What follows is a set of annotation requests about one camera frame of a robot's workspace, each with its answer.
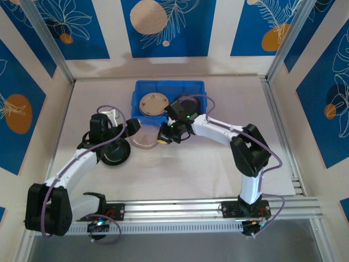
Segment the cream floral plate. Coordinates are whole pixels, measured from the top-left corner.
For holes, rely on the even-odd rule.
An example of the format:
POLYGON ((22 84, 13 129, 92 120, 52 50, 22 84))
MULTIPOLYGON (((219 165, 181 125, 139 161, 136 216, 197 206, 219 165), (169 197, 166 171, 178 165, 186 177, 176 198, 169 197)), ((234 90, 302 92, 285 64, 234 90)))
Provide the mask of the cream floral plate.
POLYGON ((140 112, 146 116, 160 116, 169 105, 169 99, 161 93, 149 93, 139 103, 140 112))

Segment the blue plastic bin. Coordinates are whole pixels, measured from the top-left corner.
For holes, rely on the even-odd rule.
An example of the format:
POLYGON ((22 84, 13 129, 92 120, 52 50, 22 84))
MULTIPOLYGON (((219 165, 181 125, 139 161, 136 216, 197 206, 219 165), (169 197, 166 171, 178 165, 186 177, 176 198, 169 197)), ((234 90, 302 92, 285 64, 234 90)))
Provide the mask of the blue plastic bin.
POLYGON ((166 114, 163 113, 157 116, 147 116, 141 109, 141 99, 150 93, 163 94, 170 103, 181 96, 188 96, 192 94, 204 94, 204 82, 199 80, 138 80, 135 84, 131 99, 131 117, 140 119, 152 119, 161 124, 167 122, 166 114))

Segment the black plate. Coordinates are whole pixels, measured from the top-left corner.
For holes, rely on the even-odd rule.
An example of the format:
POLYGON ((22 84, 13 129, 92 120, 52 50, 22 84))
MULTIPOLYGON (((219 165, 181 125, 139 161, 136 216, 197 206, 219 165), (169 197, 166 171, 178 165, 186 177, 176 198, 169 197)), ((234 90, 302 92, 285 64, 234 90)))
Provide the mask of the black plate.
POLYGON ((118 139, 101 149, 101 160, 109 166, 124 163, 130 156, 131 148, 125 139, 118 139))

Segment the black base connector module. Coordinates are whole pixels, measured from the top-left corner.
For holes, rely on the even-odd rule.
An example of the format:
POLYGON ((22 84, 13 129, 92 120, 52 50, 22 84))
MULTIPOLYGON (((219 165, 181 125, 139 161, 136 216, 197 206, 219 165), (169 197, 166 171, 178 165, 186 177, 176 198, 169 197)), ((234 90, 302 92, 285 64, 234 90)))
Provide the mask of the black base connector module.
POLYGON ((261 221, 245 221, 242 222, 243 231, 242 234, 246 237, 256 236, 265 226, 267 221, 265 219, 261 221))
POLYGON ((95 220, 88 224, 87 232, 92 241, 101 240, 106 237, 105 233, 109 231, 110 225, 104 220, 95 220))

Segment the aluminium frame rail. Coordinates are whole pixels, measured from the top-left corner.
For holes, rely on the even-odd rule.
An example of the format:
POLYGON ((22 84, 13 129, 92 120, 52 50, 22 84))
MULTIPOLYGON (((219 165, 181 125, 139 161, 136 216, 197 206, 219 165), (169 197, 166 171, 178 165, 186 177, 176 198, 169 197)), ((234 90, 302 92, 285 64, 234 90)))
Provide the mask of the aluminium frame rail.
POLYGON ((83 203, 73 201, 63 207, 62 221, 72 223, 82 217, 92 217, 101 211, 107 203, 124 203, 125 213, 123 221, 189 221, 200 219, 232 219, 234 221, 261 221, 271 218, 308 219, 322 217, 322 211, 316 198, 292 196, 282 200, 278 196, 271 196, 267 200, 270 218, 224 218, 221 210, 223 201, 237 201, 236 198, 221 199, 182 199, 182 200, 150 200, 150 201, 106 201, 104 198, 85 195, 83 203), (99 207, 93 212, 93 203, 99 201, 99 207))

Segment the blue floral wall poster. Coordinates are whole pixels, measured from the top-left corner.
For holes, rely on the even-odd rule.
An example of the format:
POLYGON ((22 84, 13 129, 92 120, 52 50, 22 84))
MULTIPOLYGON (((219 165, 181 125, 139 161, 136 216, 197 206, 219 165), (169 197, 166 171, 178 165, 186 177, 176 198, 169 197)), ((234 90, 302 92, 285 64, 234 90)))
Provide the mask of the blue floral wall poster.
POLYGON ((109 59, 92 0, 36 0, 66 60, 109 59))
POLYGON ((284 59, 284 64, 288 73, 292 71, 334 2, 335 0, 316 0, 314 3, 302 29, 299 31, 284 59))
POLYGON ((46 94, 0 40, 0 168, 18 175, 46 94))
POLYGON ((25 42, 31 48, 46 72, 53 78, 57 65, 37 35, 17 0, 0 0, 0 7, 7 14, 25 42))
POLYGON ((231 56, 272 56, 278 51, 302 0, 245 0, 231 56))
POLYGON ((326 168, 349 157, 349 19, 296 89, 326 168))
POLYGON ((216 0, 121 0, 133 58, 206 57, 216 0))

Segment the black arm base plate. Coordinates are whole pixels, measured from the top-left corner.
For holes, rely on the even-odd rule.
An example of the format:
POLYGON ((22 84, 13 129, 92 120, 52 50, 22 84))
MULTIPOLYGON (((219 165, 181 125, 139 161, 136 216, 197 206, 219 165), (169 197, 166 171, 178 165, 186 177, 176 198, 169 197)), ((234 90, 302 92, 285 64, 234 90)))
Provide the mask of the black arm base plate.
POLYGON ((97 218, 100 218, 101 215, 112 218, 115 221, 123 221, 125 213, 125 204, 124 203, 107 203, 105 207, 101 209, 101 211, 96 212, 98 217, 82 217, 78 220, 78 222, 87 222, 93 221, 97 218))
POLYGON ((238 201, 223 201, 221 203, 224 218, 270 218, 271 212, 267 207, 269 202, 261 200, 257 204, 248 205, 238 201))

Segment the aluminium side rail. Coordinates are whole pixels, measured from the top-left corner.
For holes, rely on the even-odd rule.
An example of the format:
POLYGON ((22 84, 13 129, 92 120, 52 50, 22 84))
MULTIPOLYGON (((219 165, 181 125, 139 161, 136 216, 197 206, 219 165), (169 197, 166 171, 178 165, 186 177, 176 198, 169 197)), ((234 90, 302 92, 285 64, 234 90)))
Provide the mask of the aluminium side rail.
POLYGON ((269 111, 271 113, 271 116, 274 122, 276 133, 278 135, 278 139, 279 139, 283 154, 286 158, 286 163, 287 163, 286 166, 291 172, 292 182, 296 183, 296 186, 294 186, 296 191, 296 196, 307 197, 308 194, 306 192, 306 189, 304 188, 301 172, 300 172, 298 163, 296 161, 296 158, 292 152, 292 149, 286 134, 286 129, 282 120, 281 111, 279 110, 272 87, 267 82, 266 78, 260 78, 260 80, 261 80, 261 85, 264 91, 264 95, 266 97, 266 101, 268 103, 269 111))

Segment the aluminium frame post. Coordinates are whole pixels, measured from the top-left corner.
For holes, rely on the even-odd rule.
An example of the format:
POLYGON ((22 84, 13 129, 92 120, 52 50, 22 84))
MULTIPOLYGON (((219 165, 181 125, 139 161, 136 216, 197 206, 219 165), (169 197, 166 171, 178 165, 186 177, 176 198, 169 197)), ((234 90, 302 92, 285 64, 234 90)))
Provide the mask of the aluminium frame post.
POLYGON ((290 48, 292 47, 295 39, 297 38, 300 30, 302 29, 305 21, 308 18, 316 0, 302 0, 297 13, 294 16, 292 23, 284 37, 280 48, 276 52, 276 55, 271 63, 270 68, 265 75, 266 83, 271 83, 278 73, 280 67, 284 63, 284 59, 287 56, 290 48))
POLYGON ((75 83, 75 79, 65 61, 65 58, 60 51, 56 41, 54 40, 50 30, 48 29, 44 19, 37 10, 35 4, 31 0, 18 0, 19 4, 28 18, 29 22, 33 26, 36 34, 40 38, 41 42, 45 46, 46 50, 52 57, 56 66, 61 70, 63 76, 70 84, 75 83))

